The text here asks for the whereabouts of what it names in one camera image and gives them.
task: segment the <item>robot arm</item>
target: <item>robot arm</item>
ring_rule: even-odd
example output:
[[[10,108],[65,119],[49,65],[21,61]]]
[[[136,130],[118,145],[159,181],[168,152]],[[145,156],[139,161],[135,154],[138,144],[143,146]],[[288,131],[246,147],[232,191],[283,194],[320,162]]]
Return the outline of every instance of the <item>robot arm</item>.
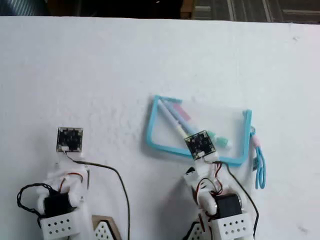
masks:
[[[198,221],[193,223],[184,240],[254,239],[247,198],[242,191],[236,191],[217,177],[220,165],[217,161],[213,169],[212,163],[197,159],[195,167],[183,176],[199,207]]]

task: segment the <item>white tablecloth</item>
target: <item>white tablecloth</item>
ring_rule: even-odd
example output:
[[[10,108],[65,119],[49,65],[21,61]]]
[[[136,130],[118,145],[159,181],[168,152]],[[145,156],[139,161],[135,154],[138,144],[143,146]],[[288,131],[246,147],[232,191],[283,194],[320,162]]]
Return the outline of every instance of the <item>white tablecloth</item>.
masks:
[[[320,187],[320,26],[190,20],[0,17],[1,239],[40,239],[17,207],[56,153],[57,127],[83,127],[88,161],[119,170],[133,240],[181,239],[196,212],[181,181],[190,162],[145,144],[150,97],[250,108],[267,160],[253,192],[258,240],[314,240]],[[89,205],[123,239],[117,176],[92,169]],[[23,202],[34,207],[28,190]]]

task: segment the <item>white plastic part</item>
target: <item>white plastic part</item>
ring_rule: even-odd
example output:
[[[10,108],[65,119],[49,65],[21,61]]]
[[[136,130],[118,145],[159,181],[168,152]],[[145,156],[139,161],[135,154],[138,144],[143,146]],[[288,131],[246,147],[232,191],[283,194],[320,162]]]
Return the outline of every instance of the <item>white plastic part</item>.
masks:
[[[206,240],[204,238],[203,230],[201,228],[200,223],[196,223],[193,226],[191,233],[190,233],[189,237],[187,238],[187,240]]]
[[[111,230],[105,221],[101,221],[94,231],[96,240],[115,240]]]
[[[247,212],[213,220],[211,227],[214,240],[243,239],[243,237],[250,237],[254,233],[251,217]]]
[[[217,213],[217,203],[209,193],[208,189],[205,188],[205,191],[200,192],[198,195],[200,207],[206,210],[208,214],[215,215]]]
[[[72,240],[95,240],[92,216],[84,203],[73,212],[40,220],[44,240],[71,236]]]

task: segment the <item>wire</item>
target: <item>wire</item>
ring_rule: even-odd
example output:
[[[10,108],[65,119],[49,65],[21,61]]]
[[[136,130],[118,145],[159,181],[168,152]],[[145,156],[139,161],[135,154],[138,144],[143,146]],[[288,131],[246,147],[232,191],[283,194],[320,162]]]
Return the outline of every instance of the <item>wire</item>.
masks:
[[[23,191],[28,188],[32,188],[32,187],[44,187],[45,189],[48,189],[50,195],[54,195],[55,193],[57,193],[57,191],[55,191],[50,185],[48,185],[46,183],[33,183],[33,184],[28,184],[28,185],[24,186],[23,188],[21,188],[19,193],[16,195],[16,204],[18,205],[18,207],[28,211],[29,213],[36,214],[38,216],[36,221],[37,221],[39,227],[41,228],[40,218],[44,218],[45,215],[42,215],[36,209],[29,208],[21,203]]]
[[[59,187],[59,193],[61,193],[61,189],[62,189],[62,185],[64,184],[64,182],[65,182],[65,178],[61,181],[61,183],[60,183],[60,187]]]
[[[67,175],[78,175],[81,177],[81,183],[84,181],[84,176],[82,176],[80,173],[78,172],[69,172],[67,173]]]
[[[245,190],[245,188],[244,188],[244,187],[241,185],[241,183],[238,181],[238,179],[236,178],[236,176],[232,174],[232,172],[230,171],[230,168],[229,168],[228,163],[226,163],[226,162],[224,162],[224,161],[214,161],[213,164],[223,164],[223,165],[225,165],[228,173],[230,174],[230,176],[236,181],[236,183],[240,186],[240,188],[244,191],[245,195],[248,197],[248,199],[249,199],[250,202],[252,203],[253,208],[254,208],[255,213],[256,213],[256,217],[255,217],[255,221],[254,221],[254,226],[253,226],[253,238],[255,238],[256,229],[257,229],[258,220],[259,220],[259,212],[258,212],[258,209],[257,209],[254,201],[253,201],[252,198],[250,197],[249,193]]]
[[[93,162],[89,162],[89,161],[77,161],[77,160],[73,160],[70,156],[68,156],[66,151],[63,151],[63,153],[66,155],[66,157],[68,159],[70,159],[71,161],[73,161],[76,164],[84,164],[84,165],[92,165],[92,166],[96,166],[96,167],[101,167],[101,168],[106,168],[106,169],[110,169],[112,171],[114,171],[118,177],[119,180],[121,182],[123,191],[124,191],[124,195],[125,195],[125,199],[126,199],[126,204],[127,204],[127,209],[128,209],[128,229],[127,229],[127,240],[130,240],[130,204],[129,204],[129,198],[128,198],[128,194],[126,191],[126,187],[125,184],[122,180],[122,177],[120,176],[120,173],[113,167],[111,166],[107,166],[107,165],[103,165],[103,164],[99,164],[99,163],[93,163]]]
[[[256,157],[254,159],[257,166],[255,174],[255,189],[258,189],[259,187],[264,189],[266,186],[266,161],[262,153],[259,140],[256,136],[256,129],[253,126],[251,127],[250,138],[256,153]]]

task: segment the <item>transparent pencil case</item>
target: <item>transparent pencil case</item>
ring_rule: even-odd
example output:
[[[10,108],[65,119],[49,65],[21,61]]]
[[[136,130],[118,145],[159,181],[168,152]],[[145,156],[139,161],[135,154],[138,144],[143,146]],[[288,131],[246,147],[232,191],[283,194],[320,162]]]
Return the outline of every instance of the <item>transparent pencil case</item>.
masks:
[[[218,159],[240,166],[248,158],[252,111],[156,95],[146,131],[157,150],[192,158],[185,139],[206,131]]]

